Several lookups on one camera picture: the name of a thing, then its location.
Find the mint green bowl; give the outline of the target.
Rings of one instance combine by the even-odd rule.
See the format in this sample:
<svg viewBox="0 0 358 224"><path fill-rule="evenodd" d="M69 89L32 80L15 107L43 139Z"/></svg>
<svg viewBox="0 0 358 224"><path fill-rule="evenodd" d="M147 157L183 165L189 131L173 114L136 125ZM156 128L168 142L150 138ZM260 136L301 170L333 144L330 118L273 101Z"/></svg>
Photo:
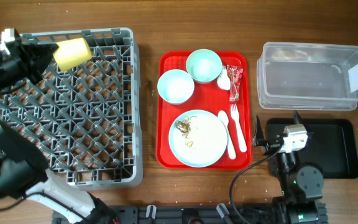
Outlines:
<svg viewBox="0 0 358 224"><path fill-rule="evenodd" d="M208 49L192 52L186 60L186 70L195 82L206 84L215 80L223 69L219 55Z"/></svg>

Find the light blue bowl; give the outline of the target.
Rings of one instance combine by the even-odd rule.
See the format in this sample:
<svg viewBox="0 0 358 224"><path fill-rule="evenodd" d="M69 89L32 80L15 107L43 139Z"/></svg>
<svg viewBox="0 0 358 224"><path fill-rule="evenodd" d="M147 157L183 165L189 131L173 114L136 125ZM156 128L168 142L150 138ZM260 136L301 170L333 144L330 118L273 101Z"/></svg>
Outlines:
<svg viewBox="0 0 358 224"><path fill-rule="evenodd" d="M180 105L189 100L194 89L195 83L191 75L180 69L163 73L157 82L160 97L173 105Z"/></svg>

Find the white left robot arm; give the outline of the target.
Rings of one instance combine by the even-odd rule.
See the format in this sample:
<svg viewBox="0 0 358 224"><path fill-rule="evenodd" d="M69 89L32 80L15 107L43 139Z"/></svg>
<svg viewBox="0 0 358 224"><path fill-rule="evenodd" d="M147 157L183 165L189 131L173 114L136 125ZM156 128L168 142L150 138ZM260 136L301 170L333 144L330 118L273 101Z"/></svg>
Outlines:
<svg viewBox="0 0 358 224"><path fill-rule="evenodd" d="M28 79L37 84L52 60L67 71L90 60L87 41L80 37L52 44L24 44L16 29L5 29L0 44L0 95L16 91ZM69 223L119 223L116 213L101 199L67 184L55 175L35 144L1 119L0 198L17 204L29 199L63 215Z"/></svg>

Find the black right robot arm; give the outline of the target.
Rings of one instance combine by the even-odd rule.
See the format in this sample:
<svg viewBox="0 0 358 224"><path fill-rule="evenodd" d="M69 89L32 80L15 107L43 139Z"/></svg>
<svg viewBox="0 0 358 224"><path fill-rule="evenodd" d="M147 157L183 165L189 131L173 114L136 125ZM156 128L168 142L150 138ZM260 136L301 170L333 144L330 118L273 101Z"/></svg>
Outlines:
<svg viewBox="0 0 358 224"><path fill-rule="evenodd" d="M318 202L323 197L323 173L298 158L313 132L297 111L293 115L295 123L270 139L264 138L260 119L256 119L252 145L261 146L264 155L274 159L282 189L282 196L272 200L272 219L277 223L327 223L326 206Z"/></svg>

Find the yellow plastic cup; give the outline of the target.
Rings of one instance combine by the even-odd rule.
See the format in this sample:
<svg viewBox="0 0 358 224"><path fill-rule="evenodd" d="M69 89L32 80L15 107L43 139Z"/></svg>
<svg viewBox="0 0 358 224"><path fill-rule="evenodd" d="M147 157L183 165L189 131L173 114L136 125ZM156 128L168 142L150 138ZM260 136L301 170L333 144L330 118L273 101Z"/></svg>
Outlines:
<svg viewBox="0 0 358 224"><path fill-rule="evenodd" d="M53 57L63 72L92 58L90 47L84 38L57 42L57 45L58 49L53 53Z"/></svg>

